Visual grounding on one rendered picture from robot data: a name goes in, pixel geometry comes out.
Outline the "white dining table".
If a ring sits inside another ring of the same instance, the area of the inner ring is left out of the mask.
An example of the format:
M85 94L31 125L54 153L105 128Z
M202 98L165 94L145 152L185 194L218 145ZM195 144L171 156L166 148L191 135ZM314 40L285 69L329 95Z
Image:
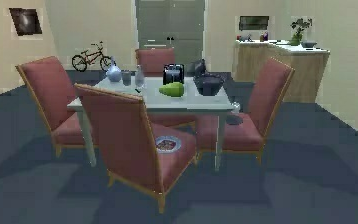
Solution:
M215 170L218 171L221 164L222 146L224 143L224 129L227 113L231 112L234 107L230 103L224 89L221 88L215 96L202 96L198 93L197 88L191 77L186 77L184 81L184 95L182 97L169 97L159 92L159 87L163 84L161 78L147 77L140 93L136 91L135 82L130 86L125 86L121 82L110 82L108 78L95 85L111 92L120 92L142 96L147 111L157 114L210 114L217 116L217 140L215 143Z

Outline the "green gourd vegetable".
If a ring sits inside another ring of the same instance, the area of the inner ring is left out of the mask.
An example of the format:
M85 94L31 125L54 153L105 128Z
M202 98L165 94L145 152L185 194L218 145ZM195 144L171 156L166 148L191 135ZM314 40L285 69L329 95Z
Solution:
M184 95L184 85L180 82L173 82L162 85L159 92L170 97L182 97Z

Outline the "round patterned plate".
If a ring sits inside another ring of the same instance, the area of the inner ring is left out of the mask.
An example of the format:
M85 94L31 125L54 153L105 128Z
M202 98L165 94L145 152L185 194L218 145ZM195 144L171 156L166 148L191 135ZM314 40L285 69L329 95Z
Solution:
M181 140L175 136L159 136L155 143L159 153L173 153L181 148Z

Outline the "black pot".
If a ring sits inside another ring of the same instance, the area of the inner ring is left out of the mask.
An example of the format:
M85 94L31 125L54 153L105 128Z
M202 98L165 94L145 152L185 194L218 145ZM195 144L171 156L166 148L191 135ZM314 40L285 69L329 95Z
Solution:
M193 81L202 96L216 96L224 84L222 77L213 74L197 76Z

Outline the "black kettle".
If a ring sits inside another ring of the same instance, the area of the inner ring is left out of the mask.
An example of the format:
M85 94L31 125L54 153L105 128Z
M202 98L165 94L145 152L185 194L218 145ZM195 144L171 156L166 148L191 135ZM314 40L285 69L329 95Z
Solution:
M206 63L204 59L200 59L194 63L194 76L203 75L206 72Z

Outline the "clear glass bottle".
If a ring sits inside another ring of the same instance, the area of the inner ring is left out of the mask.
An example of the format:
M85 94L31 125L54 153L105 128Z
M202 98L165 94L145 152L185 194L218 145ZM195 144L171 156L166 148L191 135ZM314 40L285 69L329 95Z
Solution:
M142 66L141 66L141 65L138 65L138 66L137 66L137 71L135 72L134 81L135 81L135 86L136 86L137 88L143 88L143 87L144 87L144 84L145 84L145 76L144 76L144 73L143 73L143 70L142 70Z

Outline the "small dark bowl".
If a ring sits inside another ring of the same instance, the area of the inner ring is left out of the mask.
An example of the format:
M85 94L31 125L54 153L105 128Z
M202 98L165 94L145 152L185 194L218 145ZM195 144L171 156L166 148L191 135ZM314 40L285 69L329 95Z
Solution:
M243 119L237 115L227 115L226 116L226 123L228 125L240 125L243 123Z

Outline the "red upholstered wooden chair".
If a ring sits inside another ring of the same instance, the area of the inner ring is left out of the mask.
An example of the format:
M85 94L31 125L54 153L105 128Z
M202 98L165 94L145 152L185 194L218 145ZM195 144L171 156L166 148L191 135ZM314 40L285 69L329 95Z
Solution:
M275 58L266 61L252 89L248 112L238 114L243 123L225 125L223 152L253 154L261 163L267 136L293 74L292 67Z
M137 64L142 67L146 77L162 77L164 66L175 63L172 48L137 49ZM195 128L195 116L183 114L150 114L150 121L166 127L190 126Z
M77 96L59 59L49 56L17 65L16 69L38 107L56 156L64 148L84 148L94 164L97 144L89 134L89 122L83 111L68 108Z
M140 96L84 84L75 88L109 171L109 181L119 180L152 196L163 213L166 195L196 161L195 137L152 124ZM159 153L155 143L159 136L179 138L181 148L173 153Z

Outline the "pale blue vase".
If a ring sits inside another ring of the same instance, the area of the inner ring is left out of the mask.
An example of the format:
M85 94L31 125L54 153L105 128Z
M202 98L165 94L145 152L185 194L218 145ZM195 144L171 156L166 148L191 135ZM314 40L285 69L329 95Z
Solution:
M111 57L111 65L106 71L106 76L111 82L119 82L122 79L121 69L116 65L114 57Z

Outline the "grey double door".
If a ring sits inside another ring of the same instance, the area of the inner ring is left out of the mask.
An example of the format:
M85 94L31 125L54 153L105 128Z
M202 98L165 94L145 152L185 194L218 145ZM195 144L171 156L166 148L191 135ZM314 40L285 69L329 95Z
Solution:
M141 49L173 48L175 62L202 59L205 0L135 0Z

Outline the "red bicycle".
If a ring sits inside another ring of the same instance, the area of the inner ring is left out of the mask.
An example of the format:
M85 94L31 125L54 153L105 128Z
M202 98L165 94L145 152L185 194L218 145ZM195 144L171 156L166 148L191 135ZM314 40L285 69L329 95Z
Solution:
M99 66L103 71L107 71L111 66L111 57L103 53L103 42L92 43L92 46L97 48L95 52L85 50L72 57L71 64L76 71L84 72L89 66L94 65L96 62L99 62Z

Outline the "wooden counter cabinet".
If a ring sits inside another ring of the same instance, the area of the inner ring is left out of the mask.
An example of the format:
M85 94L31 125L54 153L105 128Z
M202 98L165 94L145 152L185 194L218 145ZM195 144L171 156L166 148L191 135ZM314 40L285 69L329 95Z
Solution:
M231 76L235 82L278 82L284 75L288 88L284 102L314 103L330 51L270 42L236 41Z

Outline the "dark framed landscape picture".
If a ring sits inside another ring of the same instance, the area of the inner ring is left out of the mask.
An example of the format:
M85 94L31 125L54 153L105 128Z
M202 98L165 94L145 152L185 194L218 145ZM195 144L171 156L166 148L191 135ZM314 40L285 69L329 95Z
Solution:
M268 16L241 16L239 18L239 30L267 30Z

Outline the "green potted house plant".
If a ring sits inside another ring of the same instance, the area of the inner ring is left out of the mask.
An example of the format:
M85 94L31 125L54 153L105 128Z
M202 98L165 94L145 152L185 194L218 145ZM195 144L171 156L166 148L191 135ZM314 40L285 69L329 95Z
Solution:
M312 26L312 19L298 18L291 23L291 28L294 30L289 44L291 46L298 46L303 38L303 32Z

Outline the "dark framed wall picture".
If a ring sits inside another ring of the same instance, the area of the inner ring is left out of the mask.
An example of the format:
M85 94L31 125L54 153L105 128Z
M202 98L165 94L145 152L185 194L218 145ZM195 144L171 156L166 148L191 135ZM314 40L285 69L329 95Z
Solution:
M9 12L18 36L42 33L36 9L10 8Z

